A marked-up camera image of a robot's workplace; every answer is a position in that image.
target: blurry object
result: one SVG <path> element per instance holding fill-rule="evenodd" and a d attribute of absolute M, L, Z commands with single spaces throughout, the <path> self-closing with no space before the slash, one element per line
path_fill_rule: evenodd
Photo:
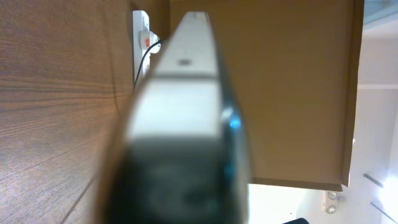
<path fill-rule="evenodd" d="M 377 27 L 398 19 L 398 0 L 365 1 L 363 30 Z"/>
<path fill-rule="evenodd" d="M 379 209 L 383 214 L 391 220 L 398 222 L 398 179 L 389 176 L 383 182 L 383 188 L 379 191 L 380 203 L 371 202 L 373 206 Z"/>
<path fill-rule="evenodd" d="M 285 224 L 309 224 L 305 219 L 299 218 L 290 222 L 287 222 Z"/>
<path fill-rule="evenodd" d="M 387 169 L 380 169 L 365 173 L 363 176 L 375 183 L 379 187 L 384 187 L 384 182 L 387 180 L 389 171 Z"/>
<path fill-rule="evenodd" d="M 121 117 L 96 223 L 247 223 L 244 122 L 206 13 L 185 15 Z"/>
<path fill-rule="evenodd" d="M 132 12 L 132 52 L 134 61 L 133 80 L 138 79 L 139 70 L 142 69 L 142 77 L 145 76 L 150 65 L 150 54 L 156 54 L 160 50 L 160 44 L 153 46 L 147 53 L 147 49 L 158 42 L 159 37 L 149 29 L 149 16 L 143 10 Z"/>
<path fill-rule="evenodd" d="M 391 211 L 388 211 L 382 204 L 382 202 L 380 202 L 379 200 L 373 200 L 371 202 L 371 205 L 376 208 L 377 210 L 379 210 L 383 215 L 385 215 L 388 219 L 390 219 L 391 221 L 393 221 L 394 223 L 398 223 L 398 221 L 396 221 L 397 219 L 394 218 L 391 215 Z"/>
<path fill-rule="evenodd" d="M 328 214 L 333 214 L 337 209 L 338 193 L 334 191 L 325 191 L 323 193 L 322 210 Z"/>

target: black cable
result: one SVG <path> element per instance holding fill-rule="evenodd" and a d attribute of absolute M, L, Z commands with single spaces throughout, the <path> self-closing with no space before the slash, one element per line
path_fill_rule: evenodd
<path fill-rule="evenodd" d="M 138 81 L 138 78 L 139 78 L 139 72 L 141 71 L 142 64 L 144 63 L 145 56 L 148 54 L 148 52 L 149 52 L 153 47 L 155 47 L 155 46 L 158 45 L 158 44 L 163 44 L 165 41 L 166 41 L 166 40 L 158 40 L 156 43 L 152 44 L 152 45 L 147 49 L 147 51 L 145 51 L 145 54 L 144 54 L 144 56 L 142 56 L 141 63 L 139 64 L 139 67 L 138 67 L 137 78 L 134 80 L 134 83 L 133 83 L 134 89 L 136 88 L 136 84 L 137 84 L 137 81 Z"/>

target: wall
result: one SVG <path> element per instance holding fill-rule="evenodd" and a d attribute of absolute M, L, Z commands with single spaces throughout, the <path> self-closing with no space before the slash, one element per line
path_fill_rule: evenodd
<path fill-rule="evenodd" d="M 380 223 L 381 213 L 369 204 L 377 198 L 379 188 L 363 174 L 387 168 L 396 99 L 398 90 L 358 91 L 350 186 L 343 189 L 333 215 L 320 211 L 321 192 L 307 191 L 298 216 L 308 218 L 310 223 Z"/>
<path fill-rule="evenodd" d="M 392 137 L 389 169 L 391 175 L 398 177 L 398 112 L 396 113 L 395 128 Z"/>
<path fill-rule="evenodd" d="M 249 185 L 249 224 L 281 224 L 296 219 L 307 190 L 259 184 Z"/>
<path fill-rule="evenodd" d="M 398 39 L 364 38 L 361 47 L 358 84 L 398 86 Z"/>

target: white object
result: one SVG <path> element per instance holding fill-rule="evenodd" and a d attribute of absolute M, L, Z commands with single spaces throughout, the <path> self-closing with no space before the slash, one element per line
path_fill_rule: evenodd
<path fill-rule="evenodd" d="M 132 52 L 134 61 L 134 80 L 137 79 L 139 65 L 146 50 L 159 40 L 159 37 L 149 29 L 149 16 L 143 10 L 132 12 Z M 144 77 L 150 65 L 150 54 L 156 54 L 160 44 L 153 47 L 142 62 L 141 75 Z"/>
<path fill-rule="evenodd" d="M 159 37 L 156 34 L 154 34 L 152 31 L 146 31 L 146 30 L 141 32 L 140 39 L 141 39 L 140 46 L 141 46 L 141 49 L 144 51 L 144 53 L 146 50 L 148 50 L 148 48 L 152 44 L 154 44 L 160 40 Z M 157 52 L 159 52 L 159 50 L 160 50 L 160 44 L 153 47 L 149 51 L 148 54 L 150 54 L 150 53 L 156 54 Z"/>
<path fill-rule="evenodd" d="M 334 191 L 325 191 L 323 193 L 322 210 L 328 214 L 333 214 L 337 209 L 338 193 Z"/>
<path fill-rule="evenodd" d="M 379 191 L 382 206 L 392 219 L 398 220 L 398 178 L 388 177 L 383 186 Z"/>
<path fill-rule="evenodd" d="M 195 76 L 200 73 L 217 78 L 217 55 L 214 49 L 216 44 L 207 15 L 202 12 L 188 13 L 169 40 L 155 74 Z"/>
<path fill-rule="evenodd" d="M 249 224 L 281 224 L 295 220 L 306 191 L 293 187 L 249 184 Z"/>

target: wood grain surface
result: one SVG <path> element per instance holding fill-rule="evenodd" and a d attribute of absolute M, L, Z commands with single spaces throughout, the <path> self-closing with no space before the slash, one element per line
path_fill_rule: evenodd
<path fill-rule="evenodd" d="M 87 221 L 88 184 L 132 93 L 136 9 L 168 36 L 168 1 L 0 2 L 0 223 Z"/>
<path fill-rule="evenodd" d="M 172 29 L 188 11 L 209 15 L 244 118 L 254 183 L 348 186 L 363 0 L 174 1 Z"/>

